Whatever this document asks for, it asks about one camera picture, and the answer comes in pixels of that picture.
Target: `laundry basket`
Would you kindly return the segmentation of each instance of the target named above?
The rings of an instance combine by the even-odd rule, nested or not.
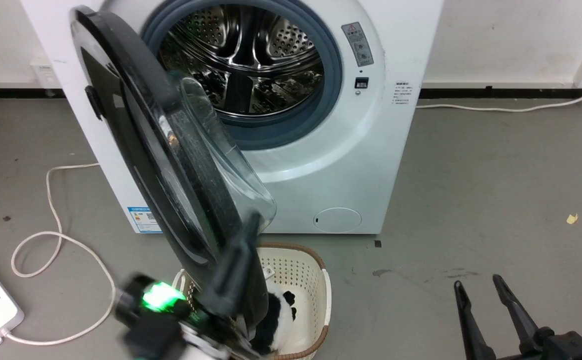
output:
[[[257,254],[262,266],[275,271],[271,280],[283,292],[295,294],[293,330],[275,360],[312,359],[329,332],[331,285],[324,261],[315,251],[296,244],[263,243]],[[189,282],[189,296],[194,290]]]

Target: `blue and white sticker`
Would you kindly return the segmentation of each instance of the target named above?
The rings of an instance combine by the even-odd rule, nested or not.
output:
[[[148,207],[127,207],[140,233],[161,233],[158,222]]]

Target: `washing machine door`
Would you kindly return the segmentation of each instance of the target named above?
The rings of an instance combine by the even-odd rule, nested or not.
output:
[[[192,78],[165,73],[129,25],[110,12],[73,10],[71,32],[89,80],[86,94],[106,121],[129,171],[198,289],[253,210],[261,230],[275,202]],[[253,328],[266,314],[256,262],[243,305]]]

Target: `glowing green led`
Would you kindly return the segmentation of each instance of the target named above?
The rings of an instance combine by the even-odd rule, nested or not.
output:
[[[186,300],[186,296],[164,282],[156,282],[144,293],[142,303],[154,312],[166,312],[175,305],[177,299]]]

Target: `black baseboard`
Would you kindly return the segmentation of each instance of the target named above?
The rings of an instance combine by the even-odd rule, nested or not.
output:
[[[576,99],[582,89],[421,89],[421,99]],[[62,89],[0,89],[0,99],[64,99]]]
[[[65,99],[62,89],[0,89],[0,99]]]

